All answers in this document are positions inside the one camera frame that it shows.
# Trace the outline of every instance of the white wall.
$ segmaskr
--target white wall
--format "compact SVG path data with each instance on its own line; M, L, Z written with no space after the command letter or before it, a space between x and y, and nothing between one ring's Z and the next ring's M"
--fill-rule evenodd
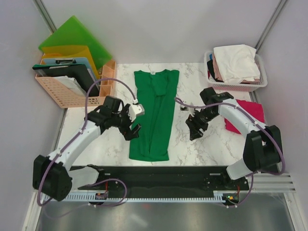
M0 1L0 230L21 230L33 160L47 155L61 109L34 80L38 45L50 34L32 0Z
M77 18L118 63L203 62L215 46L255 46L279 0L42 0L57 27Z
M287 3L259 54L268 86L258 90L267 122L282 132L286 169L308 218L308 1Z

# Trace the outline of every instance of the green shirt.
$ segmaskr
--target green shirt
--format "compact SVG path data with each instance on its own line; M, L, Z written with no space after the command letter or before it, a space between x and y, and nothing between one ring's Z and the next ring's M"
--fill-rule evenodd
M141 125L139 138L130 142L129 158L143 161L165 161L174 115L174 97L179 81L178 70L164 70L154 75L135 71L137 98L145 114L133 126Z

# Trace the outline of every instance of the yellow folder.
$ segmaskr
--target yellow folder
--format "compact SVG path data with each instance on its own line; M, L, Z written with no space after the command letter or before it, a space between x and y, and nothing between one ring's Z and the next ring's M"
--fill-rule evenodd
M90 66L97 79L100 79L91 53L87 46L81 45L65 45L65 46L54 46L54 47L43 47L44 51L43 58L74 58L74 57L86 57Z

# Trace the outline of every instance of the laundry basket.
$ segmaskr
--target laundry basket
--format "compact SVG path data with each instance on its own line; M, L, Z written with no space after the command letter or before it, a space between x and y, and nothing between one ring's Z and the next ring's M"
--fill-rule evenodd
M205 64L205 75L207 75L206 80L208 81L209 85L216 90L236 90L236 91L254 91L258 88L263 88L268 84L267 76L264 69L264 64L261 57L256 54L255 55L255 62L260 71L260 82L254 84L244 84L244 83L237 83L237 84L230 84L230 83L221 83L216 82L214 78L211 76L210 72L207 69L207 62L210 61L210 54L213 54L212 51L206 52L204 55L204 64Z

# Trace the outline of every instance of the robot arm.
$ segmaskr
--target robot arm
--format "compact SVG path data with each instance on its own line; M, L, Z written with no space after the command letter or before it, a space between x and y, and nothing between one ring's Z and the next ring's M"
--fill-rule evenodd
M190 140L195 140L203 136L203 131L208 128L208 122L213 118L221 115L229 120L246 138L243 158L234 164L228 166L225 172L227 181L236 180L258 170L268 170L279 163L280 156L273 143L262 131L242 112L250 115L245 111L237 101L228 92L216 94L213 88L204 89L200 96L205 105L213 103L228 103L236 105L236 108L220 104L199 111L194 111L194 115L190 115L186 120L186 124L190 129ZM277 142L282 150L282 142L280 131L276 126L268 127L266 124L253 118L257 124L266 130L271 137Z
M71 141L72 138L69 139L47 157L39 155L34 161L33 187L39 188L44 172L57 154L60 156L48 172L42 188L43 193L61 201L71 189L95 183L99 176L95 166L87 166L73 171L70 171L70 168L83 150L110 127L117 127L127 141L139 136L138 132L141 126L137 124L133 129L130 129L130 126L138 116L144 114L143 106L141 104L126 104L119 112L120 104L123 105L120 99L107 96L103 105L88 113L86 126L83 130L84 125L80 126L79 131L72 137L76 136L74 141Z

